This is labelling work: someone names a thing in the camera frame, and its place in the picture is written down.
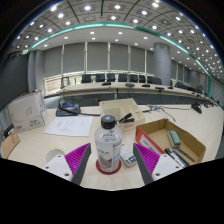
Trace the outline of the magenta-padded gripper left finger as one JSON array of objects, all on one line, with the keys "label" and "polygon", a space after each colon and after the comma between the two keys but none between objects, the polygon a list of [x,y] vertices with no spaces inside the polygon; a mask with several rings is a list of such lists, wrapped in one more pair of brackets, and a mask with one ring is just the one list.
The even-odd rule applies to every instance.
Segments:
[{"label": "magenta-padded gripper left finger", "polygon": [[43,169],[76,185],[80,185],[90,154],[90,143],[82,145],[68,154],[65,154],[60,149],[51,149],[45,155]]}]

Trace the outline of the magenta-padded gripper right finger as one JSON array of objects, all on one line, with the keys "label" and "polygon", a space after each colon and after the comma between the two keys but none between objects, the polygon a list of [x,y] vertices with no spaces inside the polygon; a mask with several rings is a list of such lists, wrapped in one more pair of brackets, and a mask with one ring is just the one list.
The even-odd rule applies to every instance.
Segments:
[{"label": "magenta-padded gripper right finger", "polygon": [[182,169],[169,155],[158,155],[137,143],[133,144],[133,153],[137,159],[140,173],[145,185],[164,178]]}]

